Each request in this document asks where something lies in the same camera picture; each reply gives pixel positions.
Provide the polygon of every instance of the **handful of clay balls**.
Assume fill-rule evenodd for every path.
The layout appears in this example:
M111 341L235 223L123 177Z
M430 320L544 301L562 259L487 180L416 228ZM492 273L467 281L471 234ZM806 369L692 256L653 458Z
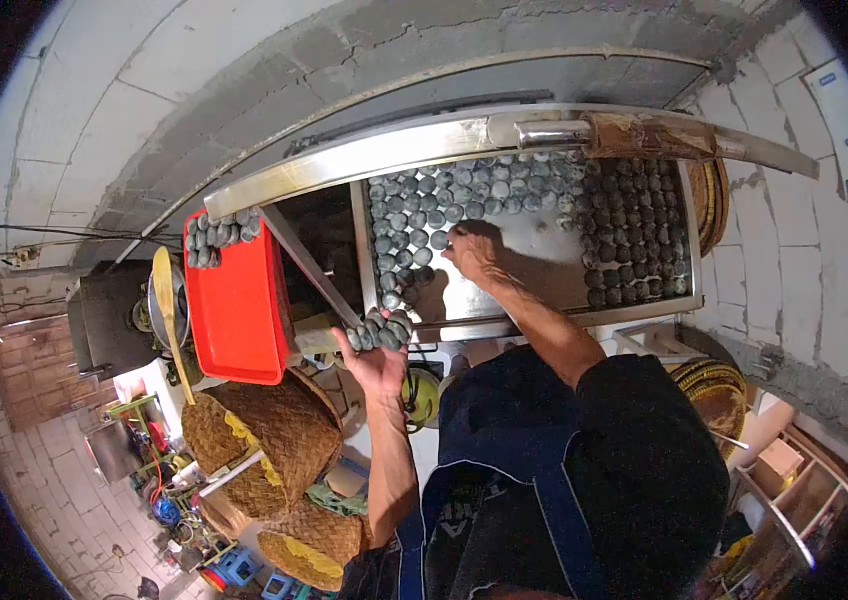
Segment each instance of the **handful of clay balls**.
M250 244L261 235L261 211L257 206L242 208L232 215L212 221L206 212L187 222L184 248L191 269L217 269L221 250L234 244Z
M395 353L401 350L410 339L414 328L408 313L394 310L385 317L376 308L370 309L363 325L357 328L347 327L347 341L355 352L372 351L385 347Z

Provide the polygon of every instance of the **dark blue apron strap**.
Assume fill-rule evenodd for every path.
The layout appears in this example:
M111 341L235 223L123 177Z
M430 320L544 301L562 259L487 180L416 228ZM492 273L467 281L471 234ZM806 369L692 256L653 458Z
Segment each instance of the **dark blue apron strap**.
M401 543L397 600L424 600L424 520L419 510L409 514L397 527L397 541Z
M550 542L574 598L605 598L607 590L604 576L594 556L591 533L563 464L542 464L538 476L534 478L534 490L547 524Z

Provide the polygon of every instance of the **cardboard box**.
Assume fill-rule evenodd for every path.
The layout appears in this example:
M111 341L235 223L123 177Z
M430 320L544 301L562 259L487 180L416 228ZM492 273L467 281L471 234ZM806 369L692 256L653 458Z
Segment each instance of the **cardboard box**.
M804 462L804 457L786 441L777 438L757 456L750 477L768 498L774 500L790 485L790 479Z

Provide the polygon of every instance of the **red plastic tray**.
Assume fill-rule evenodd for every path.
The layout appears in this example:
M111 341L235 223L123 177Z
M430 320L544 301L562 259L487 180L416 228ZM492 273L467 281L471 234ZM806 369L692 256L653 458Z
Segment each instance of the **red plastic tray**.
M187 254L185 248L185 265ZM204 375L280 383L289 352L280 313L287 296L280 246L268 228L261 223L261 237L221 250L216 269L185 266L184 279L190 333Z

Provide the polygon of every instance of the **stainless steel tray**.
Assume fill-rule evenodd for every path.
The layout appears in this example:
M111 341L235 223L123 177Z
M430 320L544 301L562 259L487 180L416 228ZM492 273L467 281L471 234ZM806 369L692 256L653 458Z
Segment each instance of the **stainless steel tray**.
M453 161L466 159L459 156ZM501 230L507 248L502 263L528 289L549 305L565 311L583 327L610 325L660 317L704 305L701 291L701 247L694 201L684 161L677 161L681 197L688 228L688 260L690 273L687 294L643 304L595 310L587 305L586 269L581 261L580 237L577 230L560 231L555 226L556 208L517 215L502 213L485 220ZM364 311L379 306L374 252L371 247L370 214L367 180L352 181L351 202L358 241L358 268L363 291ZM428 226L430 234L433 229ZM471 340L514 335L517 329L494 298L465 279L450 261L434 253L430 267L436 273L434 282L419 288L420 298L411 316L418 321L415 339L421 343Z

